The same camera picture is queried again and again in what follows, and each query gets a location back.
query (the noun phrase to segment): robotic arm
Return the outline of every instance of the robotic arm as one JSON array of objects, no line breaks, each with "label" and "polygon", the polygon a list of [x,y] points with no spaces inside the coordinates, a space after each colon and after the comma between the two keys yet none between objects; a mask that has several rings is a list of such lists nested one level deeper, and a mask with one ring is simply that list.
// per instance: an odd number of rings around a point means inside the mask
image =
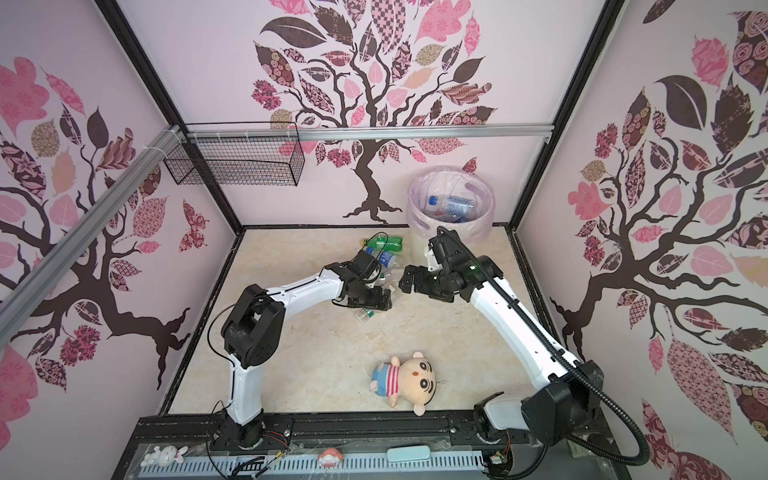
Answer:
[{"label": "robotic arm", "polygon": [[[500,394],[482,403],[475,422],[487,439],[500,438],[506,429],[530,431],[545,446],[562,439],[582,444],[599,455],[642,465],[648,447],[641,430],[602,391],[603,373],[594,362],[582,363],[546,333],[522,306],[502,271],[488,257],[476,258],[455,231],[438,228],[426,252],[428,266],[408,266],[399,287],[444,302],[458,294],[483,313],[521,360],[537,392],[525,399]],[[221,334],[233,361],[230,404],[227,412],[238,425],[243,448],[261,436],[261,379],[263,364],[275,353],[285,318],[324,300],[348,298],[347,305],[372,310],[392,306],[389,291],[372,286],[378,262],[363,250],[345,263],[325,266],[315,276],[290,285],[264,290],[247,287]],[[603,400],[633,430],[641,452],[633,458],[601,451],[571,433],[590,422]]]}]

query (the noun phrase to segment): zip tie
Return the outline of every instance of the zip tie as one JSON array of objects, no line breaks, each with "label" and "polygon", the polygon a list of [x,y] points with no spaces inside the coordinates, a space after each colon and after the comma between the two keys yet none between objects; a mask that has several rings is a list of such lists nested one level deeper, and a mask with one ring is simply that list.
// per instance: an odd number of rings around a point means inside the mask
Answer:
[{"label": "zip tie", "polygon": [[161,131],[169,131],[169,132],[171,132],[172,134],[174,134],[174,137],[176,137],[176,140],[179,142],[179,144],[182,144],[182,143],[183,143],[183,142],[181,141],[181,139],[179,138],[179,136],[178,136],[178,135],[176,135],[176,132],[175,132],[175,131],[173,131],[173,130],[161,130]]}]

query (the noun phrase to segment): small figurine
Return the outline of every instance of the small figurine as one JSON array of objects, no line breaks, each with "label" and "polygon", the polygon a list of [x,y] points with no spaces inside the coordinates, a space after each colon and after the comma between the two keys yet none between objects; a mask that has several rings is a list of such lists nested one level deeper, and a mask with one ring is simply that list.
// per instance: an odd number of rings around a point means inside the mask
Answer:
[{"label": "small figurine", "polygon": [[184,457],[182,457],[182,455],[187,453],[187,450],[189,450],[189,447],[181,447],[176,450],[176,447],[173,445],[169,445],[160,450],[160,447],[155,445],[154,451],[152,453],[147,453],[144,456],[144,460],[142,460],[139,465],[146,467],[157,463],[160,467],[167,467],[174,461],[176,463],[184,463]]},{"label": "small figurine", "polygon": [[336,467],[344,459],[344,455],[336,449],[326,449],[317,456],[317,463],[324,468]]},{"label": "small figurine", "polygon": [[378,396],[389,398],[389,406],[395,407],[400,396],[413,403],[413,412],[424,415],[425,405],[432,400],[437,390],[435,371],[432,364],[421,352],[400,365],[400,360],[393,356],[391,363],[380,363],[373,371],[371,391]]}]

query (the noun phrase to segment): aluminum rail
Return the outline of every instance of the aluminum rail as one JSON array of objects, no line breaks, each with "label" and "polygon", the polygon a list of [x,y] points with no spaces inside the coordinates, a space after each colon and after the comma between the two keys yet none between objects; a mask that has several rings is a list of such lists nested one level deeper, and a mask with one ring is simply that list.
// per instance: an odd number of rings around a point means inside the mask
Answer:
[{"label": "aluminum rail", "polygon": [[[195,138],[245,138],[284,136],[285,129],[212,130],[212,125],[188,124],[187,135]],[[449,138],[449,137],[548,137],[551,124],[485,124],[442,125],[434,127],[352,127],[352,128],[301,128],[299,139],[314,140],[375,140],[379,138]]]},{"label": "aluminum rail", "polygon": [[56,243],[40,264],[3,300],[0,310],[0,348],[11,340],[139,184],[165,158],[164,152],[170,152],[179,144],[178,131],[178,127],[168,126],[160,132],[78,224]]}]

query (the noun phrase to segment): green plastic bottle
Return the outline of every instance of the green plastic bottle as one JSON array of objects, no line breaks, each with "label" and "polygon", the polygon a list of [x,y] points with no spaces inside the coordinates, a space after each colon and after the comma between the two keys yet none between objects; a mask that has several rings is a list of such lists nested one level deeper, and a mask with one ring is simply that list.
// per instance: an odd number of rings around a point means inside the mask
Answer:
[{"label": "green plastic bottle", "polygon": [[402,237],[379,235],[371,240],[367,238],[362,239],[362,245],[364,247],[380,248],[387,252],[402,252]]}]

